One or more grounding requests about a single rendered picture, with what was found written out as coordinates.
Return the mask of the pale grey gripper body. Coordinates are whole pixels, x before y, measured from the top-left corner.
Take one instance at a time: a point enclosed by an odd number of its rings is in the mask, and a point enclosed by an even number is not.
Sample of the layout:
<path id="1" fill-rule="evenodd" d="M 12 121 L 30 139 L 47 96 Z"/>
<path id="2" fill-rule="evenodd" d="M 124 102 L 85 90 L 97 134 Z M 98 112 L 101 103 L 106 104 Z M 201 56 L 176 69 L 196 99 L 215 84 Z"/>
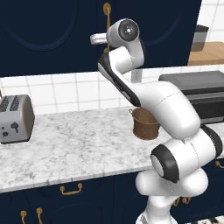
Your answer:
<path id="1" fill-rule="evenodd" d="M 101 44 L 107 44 L 107 33 L 96 33 L 96 34 L 92 34 L 90 36 L 90 43 L 92 45 L 101 45 Z"/>

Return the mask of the navy base cabinet door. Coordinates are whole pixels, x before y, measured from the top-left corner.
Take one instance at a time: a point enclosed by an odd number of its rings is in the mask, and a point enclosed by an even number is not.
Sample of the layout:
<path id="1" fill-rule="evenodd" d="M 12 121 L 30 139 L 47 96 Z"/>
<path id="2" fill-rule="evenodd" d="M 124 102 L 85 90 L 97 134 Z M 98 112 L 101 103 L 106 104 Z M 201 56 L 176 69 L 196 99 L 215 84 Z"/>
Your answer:
<path id="1" fill-rule="evenodd" d="M 25 224 L 32 224 L 32 215 L 22 192 L 0 193 L 0 224 L 23 224 L 20 212 L 25 210 Z"/>
<path id="2" fill-rule="evenodd" d="M 63 206 L 45 203 L 33 209 L 35 224 L 39 224 L 38 207 L 43 210 L 43 224 L 113 224 L 112 207 L 102 203 L 72 203 Z"/>

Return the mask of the navy base cabinet run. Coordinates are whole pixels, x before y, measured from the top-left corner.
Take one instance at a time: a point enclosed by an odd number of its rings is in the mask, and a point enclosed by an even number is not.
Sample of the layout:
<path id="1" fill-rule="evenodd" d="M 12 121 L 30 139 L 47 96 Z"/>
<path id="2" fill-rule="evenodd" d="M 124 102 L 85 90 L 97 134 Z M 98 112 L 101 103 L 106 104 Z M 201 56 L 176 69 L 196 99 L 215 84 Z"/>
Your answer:
<path id="1" fill-rule="evenodd" d="M 224 158 L 217 159 L 224 166 Z M 203 167 L 209 185 L 206 191 L 191 198 L 190 203 L 184 204 L 180 198 L 178 206 L 171 206 L 171 216 L 178 224 L 192 223 L 224 216 L 224 169 L 215 165 L 215 161 Z M 114 206 L 113 224 L 135 224 L 137 217 L 145 209 L 147 197 L 136 189 L 136 172 L 114 177 Z"/>

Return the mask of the grey pot with dark rim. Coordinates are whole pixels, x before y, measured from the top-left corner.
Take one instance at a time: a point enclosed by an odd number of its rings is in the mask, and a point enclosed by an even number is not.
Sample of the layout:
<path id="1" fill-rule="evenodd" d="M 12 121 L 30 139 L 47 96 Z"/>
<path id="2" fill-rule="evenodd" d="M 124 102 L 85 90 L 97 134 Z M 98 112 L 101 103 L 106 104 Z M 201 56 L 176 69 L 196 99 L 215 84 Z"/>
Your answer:
<path id="1" fill-rule="evenodd" d="M 200 52 L 203 50 L 206 38 L 207 38 L 208 27 L 197 24 L 192 40 L 192 52 Z"/>

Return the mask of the wooden shelf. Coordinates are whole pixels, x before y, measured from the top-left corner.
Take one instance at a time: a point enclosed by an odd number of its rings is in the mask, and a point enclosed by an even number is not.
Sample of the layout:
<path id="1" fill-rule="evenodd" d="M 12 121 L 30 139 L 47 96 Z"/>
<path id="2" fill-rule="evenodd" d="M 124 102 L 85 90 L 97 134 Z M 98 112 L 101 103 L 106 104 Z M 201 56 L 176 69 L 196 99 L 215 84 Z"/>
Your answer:
<path id="1" fill-rule="evenodd" d="M 224 64 L 224 43 L 206 42 L 202 51 L 190 52 L 188 66 Z"/>

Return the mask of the silver two-slot toaster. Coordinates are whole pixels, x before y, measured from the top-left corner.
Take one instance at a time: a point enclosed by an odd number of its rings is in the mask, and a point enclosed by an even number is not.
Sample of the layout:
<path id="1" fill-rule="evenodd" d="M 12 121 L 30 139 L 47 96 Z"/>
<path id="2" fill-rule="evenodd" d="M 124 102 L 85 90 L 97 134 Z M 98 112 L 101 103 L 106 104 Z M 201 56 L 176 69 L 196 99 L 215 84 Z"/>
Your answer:
<path id="1" fill-rule="evenodd" d="M 35 115 L 28 94 L 6 95 L 0 100 L 0 143 L 27 142 Z"/>

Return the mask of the dark grey toaster oven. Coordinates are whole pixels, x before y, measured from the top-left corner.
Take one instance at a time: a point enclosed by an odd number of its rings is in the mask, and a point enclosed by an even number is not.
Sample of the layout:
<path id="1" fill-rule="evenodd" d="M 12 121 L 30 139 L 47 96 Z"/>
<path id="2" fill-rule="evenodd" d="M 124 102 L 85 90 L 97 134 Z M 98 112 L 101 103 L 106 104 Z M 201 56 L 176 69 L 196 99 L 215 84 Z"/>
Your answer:
<path id="1" fill-rule="evenodd" d="M 202 124 L 224 123 L 224 73 L 170 73 L 162 74 L 158 79 L 173 83 L 183 92 Z"/>

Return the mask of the navy drawer front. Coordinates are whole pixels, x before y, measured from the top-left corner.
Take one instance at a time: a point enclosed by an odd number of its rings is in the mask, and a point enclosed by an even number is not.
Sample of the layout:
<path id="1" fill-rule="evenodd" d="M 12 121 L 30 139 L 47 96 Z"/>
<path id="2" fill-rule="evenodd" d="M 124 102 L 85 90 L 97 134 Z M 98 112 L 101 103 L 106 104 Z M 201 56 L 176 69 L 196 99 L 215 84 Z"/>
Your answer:
<path id="1" fill-rule="evenodd" d="M 75 195 L 64 196 L 60 192 L 61 186 L 82 183 L 82 191 Z M 63 206 L 72 203 L 94 203 L 101 201 L 107 196 L 111 196 L 113 192 L 113 178 L 91 178 L 86 180 L 78 180 L 70 183 L 57 185 L 48 185 L 30 190 L 27 197 L 36 205 L 53 204 Z"/>

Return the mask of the white wall outlet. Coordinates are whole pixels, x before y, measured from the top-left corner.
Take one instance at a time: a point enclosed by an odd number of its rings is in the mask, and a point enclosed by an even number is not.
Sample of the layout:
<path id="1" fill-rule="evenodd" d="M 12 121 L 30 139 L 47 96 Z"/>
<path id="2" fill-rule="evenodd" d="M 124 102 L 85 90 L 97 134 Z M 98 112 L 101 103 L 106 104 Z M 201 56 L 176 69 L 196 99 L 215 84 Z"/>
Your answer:
<path id="1" fill-rule="evenodd" d="M 131 81 L 133 83 L 141 83 L 143 77 L 143 70 L 142 69 L 135 69 L 131 71 Z"/>

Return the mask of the navy wall cabinet door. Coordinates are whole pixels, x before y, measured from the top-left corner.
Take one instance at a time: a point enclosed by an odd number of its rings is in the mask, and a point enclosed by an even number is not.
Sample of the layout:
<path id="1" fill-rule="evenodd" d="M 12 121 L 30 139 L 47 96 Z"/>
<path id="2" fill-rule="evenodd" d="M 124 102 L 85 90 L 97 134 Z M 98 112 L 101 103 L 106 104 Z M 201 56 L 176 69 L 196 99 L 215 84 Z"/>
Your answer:
<path id="1" fill-rule="evenodd" d="M 110 4 L 110 19 L 134 20 L 145 46 L 145 68 L 182 67 L 188 63 L 202 0 L 97 0 L 98 30 L 104 32 Z"/>
<path id="2" fill-rule="evenodd" d="M 0 0 L 0 77 L 92 72 L 95 0 Z"/>

